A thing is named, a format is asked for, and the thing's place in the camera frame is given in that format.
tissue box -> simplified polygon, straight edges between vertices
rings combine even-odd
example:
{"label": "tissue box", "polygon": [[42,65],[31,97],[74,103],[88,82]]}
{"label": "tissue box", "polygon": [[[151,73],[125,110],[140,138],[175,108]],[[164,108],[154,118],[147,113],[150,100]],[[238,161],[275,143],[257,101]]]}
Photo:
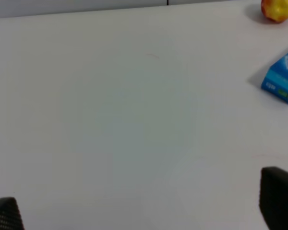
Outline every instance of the tissue box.
{"label": "tissue box", "polygon": [[261,88],[288,103],[288,53],[269,68]]}

blue box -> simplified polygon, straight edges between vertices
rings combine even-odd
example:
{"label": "blue box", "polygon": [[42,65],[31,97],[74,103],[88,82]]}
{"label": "blue box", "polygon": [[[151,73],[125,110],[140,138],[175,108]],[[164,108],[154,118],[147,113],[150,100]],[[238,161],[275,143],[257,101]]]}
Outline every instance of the blue box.
{"label": "blue box", "polygon": [[261,88],[288,103],[288,53],[270,67]]}

gray wall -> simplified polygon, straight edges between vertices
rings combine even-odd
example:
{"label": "gray wall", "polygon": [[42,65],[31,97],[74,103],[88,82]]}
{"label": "gray wall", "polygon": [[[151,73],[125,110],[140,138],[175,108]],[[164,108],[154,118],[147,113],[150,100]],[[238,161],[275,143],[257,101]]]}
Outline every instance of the gray wall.
{"label": "gray wall", "polygon": [[167,0],[0,0],[0,18],[166,5]]}
{"label": "gray wall", "polygon": [[178,4],[190,4],[190,3],[200,3],[200,2],[212,2],[212,1],[227,1],[227,0],[169,0],[169,5]]}

red and yellow apple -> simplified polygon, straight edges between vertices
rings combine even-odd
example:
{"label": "red and yellow apple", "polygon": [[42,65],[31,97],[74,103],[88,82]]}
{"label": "red and yellow apple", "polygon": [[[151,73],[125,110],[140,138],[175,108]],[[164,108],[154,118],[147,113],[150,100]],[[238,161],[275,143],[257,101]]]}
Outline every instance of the red and yellow apple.
{"label": "red and yellow apple", "polygon": [[282,23],[288,19],[288,0],[262,0],[261,11],[267,19]]}

white table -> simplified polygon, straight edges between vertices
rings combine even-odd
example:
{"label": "white table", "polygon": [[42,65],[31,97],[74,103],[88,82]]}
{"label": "white table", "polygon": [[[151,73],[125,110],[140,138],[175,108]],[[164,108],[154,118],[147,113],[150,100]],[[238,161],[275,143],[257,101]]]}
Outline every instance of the white table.
{"label": "white table", "polygon": [[28,230],[265,230],[288,21],[252,2],[0,19],[0,197]]}

